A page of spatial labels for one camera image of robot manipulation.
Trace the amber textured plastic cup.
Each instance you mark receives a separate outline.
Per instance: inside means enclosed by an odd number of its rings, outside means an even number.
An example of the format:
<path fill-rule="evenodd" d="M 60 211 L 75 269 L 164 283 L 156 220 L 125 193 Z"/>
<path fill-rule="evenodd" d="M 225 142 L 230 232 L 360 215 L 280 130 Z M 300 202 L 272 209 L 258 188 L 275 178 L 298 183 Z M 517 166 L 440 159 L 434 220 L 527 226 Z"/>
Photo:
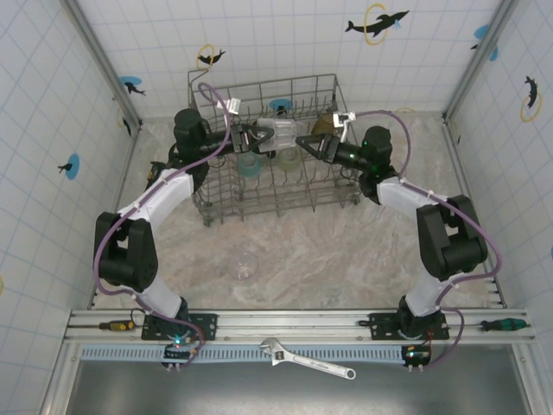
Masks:
<path fill-rule="evenodd" d="M 325 113 L 317 118 L 311 134 L 314 136 L 328 134 L 331 136 L 337 135 L 337 129 L 334 126 L 334 115 L 332 113 Z"/>

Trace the teal textured plastic cup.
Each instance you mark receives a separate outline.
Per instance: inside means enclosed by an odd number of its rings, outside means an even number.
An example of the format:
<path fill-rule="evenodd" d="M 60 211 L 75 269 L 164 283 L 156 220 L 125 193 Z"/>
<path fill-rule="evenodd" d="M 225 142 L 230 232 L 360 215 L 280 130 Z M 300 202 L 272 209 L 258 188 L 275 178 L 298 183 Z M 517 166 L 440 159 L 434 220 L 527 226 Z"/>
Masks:
<path fill-rule="evenodd" d="M 238 156 L 237 170 L 239 174 L 246 178 L 254 178 L 260 175 L 262 164 L 257 154 L 248 152 Z"/>

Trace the clear plastic cup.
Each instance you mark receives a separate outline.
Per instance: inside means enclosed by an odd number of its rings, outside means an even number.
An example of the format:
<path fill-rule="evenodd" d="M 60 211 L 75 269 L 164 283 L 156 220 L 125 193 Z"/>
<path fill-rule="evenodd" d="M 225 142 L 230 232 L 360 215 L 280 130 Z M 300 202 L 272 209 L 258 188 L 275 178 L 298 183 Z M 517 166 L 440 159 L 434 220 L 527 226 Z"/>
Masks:
<path fill-rule="evenodd" d="M 299 136 L 299 127 L 295 120 L 284 118 L 259 118 L 257 124 L 270 127 L 273 130 L 273 137 L 271 138 L 275 140 L 276 151 L 296 145 L 296 138 Z"/>
<path fill-rule="evenodd" d="M 252 252 L 235 252 L 229 262 L 229 273 L 238 280 L 246 280 L 256 275 L 257 257 Z"/>

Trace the pale green textured plastic cup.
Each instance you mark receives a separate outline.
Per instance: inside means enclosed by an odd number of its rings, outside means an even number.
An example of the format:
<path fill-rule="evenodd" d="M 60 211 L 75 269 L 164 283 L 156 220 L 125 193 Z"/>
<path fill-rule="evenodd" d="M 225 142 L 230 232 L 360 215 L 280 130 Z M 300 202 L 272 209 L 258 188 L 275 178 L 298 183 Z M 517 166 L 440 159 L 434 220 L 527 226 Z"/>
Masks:
<path fill-rule="evenodd" d="M 302 155 L 297 148 L 283 149 L 276 156 L 277 166 L 285 172 L 293 172 L 301 167 Z"/>

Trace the grey wire dish rack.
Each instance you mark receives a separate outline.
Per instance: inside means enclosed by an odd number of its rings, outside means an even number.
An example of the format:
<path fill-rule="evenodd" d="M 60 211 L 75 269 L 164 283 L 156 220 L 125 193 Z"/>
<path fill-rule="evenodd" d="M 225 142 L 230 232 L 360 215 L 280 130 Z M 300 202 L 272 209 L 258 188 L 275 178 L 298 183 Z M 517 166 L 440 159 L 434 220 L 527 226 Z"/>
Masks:
<path fill-rule="evenodd" d="M 320 115 L 346 110 L 333 73 L 216 86 L 214 90 L 224 99 L 241 100 L 239 114 L 233 117 L 235 123 L 253 124 L 259 118 L 293 119 L 300 136 L 311 133 Z M 280 115 L 274 113 L 269 103 L 278 98 L 290 99 L 293 109 Z M 263 156 L 260 175 L 254 178 L 239 174 L 237 153 L 210 161 L 207 178 L 192 197 L 205 226 L 232 216 L 281 215 L 295 208 L 359 203 L 357 171 L 319 161 L 297 145 L 290 148 L 297 148 L 302 155 L 301 167 L 293 172 L 280 169 L 277 157 L 270 160 Z"/>

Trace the silver adjustable wrench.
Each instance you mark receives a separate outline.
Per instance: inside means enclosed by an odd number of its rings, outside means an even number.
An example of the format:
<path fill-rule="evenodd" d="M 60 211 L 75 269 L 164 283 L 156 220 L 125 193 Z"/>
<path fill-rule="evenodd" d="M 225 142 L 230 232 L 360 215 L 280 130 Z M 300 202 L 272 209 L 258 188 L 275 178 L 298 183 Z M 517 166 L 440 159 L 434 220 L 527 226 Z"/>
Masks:
<path fill-rule="evenodd" d="M 271 364 L 273 366 L 288 362 L 317 370 L 325 374 L 331 374 L 346 380 L 354 380 L 357 376 L 356 372 L 349 367 L 343 367 L 333 363 L 294 354 L 286 349 L 286 347 L 284 347 L 276 338 L 265 339 L 260 344 L 259 348 L 270 357 Z"/>

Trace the aluminium corner post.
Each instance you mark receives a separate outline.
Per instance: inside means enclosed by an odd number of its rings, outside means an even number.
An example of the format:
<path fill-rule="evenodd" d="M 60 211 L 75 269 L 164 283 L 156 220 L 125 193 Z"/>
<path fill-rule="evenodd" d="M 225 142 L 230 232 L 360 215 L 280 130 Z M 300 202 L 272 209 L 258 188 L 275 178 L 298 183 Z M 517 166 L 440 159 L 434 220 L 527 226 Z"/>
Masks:
<path fill-rule="evenodd" d="M 498 46 L 502 32 L 520 3 L 521 0 L 500 0 L 499 7 L 488 25 L 488 31 L 476 48 L 475 55 L 461 76 L 461 81 L 454 90 L 452 99 L 449 101 L 446 110 L 442 113 L 442 118 L 446 124 L 460 110 L 480 71 L 489 61 L 492 51 Z"/>
<path fill-rule="evenodd" d="M 139 131 L 143 122 L 78 0 L 60 0 L 60 5 L 66 11 L 80 39 L 84 42 L 88 52 L 99 67 L 100 73 L 111 89 L 113 98 L 119 104 L 124 119 L 130 127 L 134 127 L 136 131 Z"/>

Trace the aluminium front rail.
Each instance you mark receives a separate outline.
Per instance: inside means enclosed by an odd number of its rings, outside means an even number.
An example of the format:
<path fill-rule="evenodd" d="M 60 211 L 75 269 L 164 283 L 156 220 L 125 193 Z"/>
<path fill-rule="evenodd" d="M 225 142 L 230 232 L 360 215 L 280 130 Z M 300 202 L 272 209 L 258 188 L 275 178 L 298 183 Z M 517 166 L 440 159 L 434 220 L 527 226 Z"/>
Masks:
<path fill-rule="evenodd" d="M 350 345 L 376 343 L 369 328 L 359 326 L 370 310 L 213 310 L 217 316 L 202 334 L 209 344 L 259 344 L 274 337 L 285 345 Z M 444 313 L 449 338 L 433 339 L 435 345 L 454 342 L 463 330 L 460 344 L 508 345 L 532 344 L 537 341 L 533 323 L 526 310 L 464 309 L 461 316 L 453 311 Z M 109 331 L 98 328 L 102 322 L 126 320 L 129 310 L 74 310 L 70 313 L 64 339 L 68 342 L 132 344 L 142 342 L 141 331 Z M 528 326 L 517 331 L 484 331 L 483 321 L 521 319 Z"/>

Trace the green handled screwdriver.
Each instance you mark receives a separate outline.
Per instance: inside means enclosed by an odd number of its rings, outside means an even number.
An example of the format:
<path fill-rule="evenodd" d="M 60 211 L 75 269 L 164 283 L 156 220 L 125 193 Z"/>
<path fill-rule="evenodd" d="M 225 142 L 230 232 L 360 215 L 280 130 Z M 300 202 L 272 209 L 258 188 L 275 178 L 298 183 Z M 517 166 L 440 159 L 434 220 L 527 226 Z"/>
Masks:
<path fill-rule="evenodd" d="M 530 327 L 530 324 L 519 318 L 504 318 L 499 320 L 493 320 L 493 321 L 481 321 L 480 327 L 483 331 L 505 331 L 505 332 L 512 332 L 512 331 L 518 331 L 521 329 L 526 329 Z"/>

